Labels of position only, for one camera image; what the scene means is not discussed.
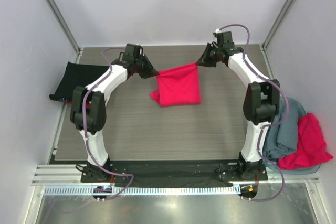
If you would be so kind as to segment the black t shirt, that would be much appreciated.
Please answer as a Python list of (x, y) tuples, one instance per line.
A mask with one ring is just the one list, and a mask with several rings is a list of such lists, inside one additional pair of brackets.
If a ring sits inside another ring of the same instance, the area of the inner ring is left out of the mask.
[(49, 95), (49, 98), (52, 101), (71, 103), (74, 89), (77, 86), (85, 87), (93, 83), (108, 69), (108, 66), (83, 65), (68, 62), (60, 84), (56, 91)]

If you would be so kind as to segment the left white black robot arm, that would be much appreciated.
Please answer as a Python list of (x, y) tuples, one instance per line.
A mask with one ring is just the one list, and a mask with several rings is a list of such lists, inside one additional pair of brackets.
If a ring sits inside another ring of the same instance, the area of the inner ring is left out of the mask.
[(106, 104), (112, 92), (131, 76), (142, 79), (159, 75), (139, 44), (127, 44), (107, 70), (85, 87), (77, 86), (72, 95), (70, 120), (81, 134), (87, 151), (86, 166), (77, 165), (84, 183), (107, 182), (116, 176), (103, 139), (107, 120)]

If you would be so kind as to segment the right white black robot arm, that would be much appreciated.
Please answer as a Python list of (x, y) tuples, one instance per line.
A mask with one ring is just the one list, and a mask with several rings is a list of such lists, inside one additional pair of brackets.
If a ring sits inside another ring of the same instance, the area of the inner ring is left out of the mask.
[(270, 80), (250, 61), (242, 47), (236, 47), (232, 33), (217, 29), (215, 42), (208, 43), (196, 62), (202, 67), (216, 67), (219, 62), (231, 69), (246, 87), (243, 113), (247, 120), (245, 144), (239, 153), (236, 171), (244, 180), (255, 178), (263, 164), (263, 146), (266, 132), (279, 113), (280, 93)]

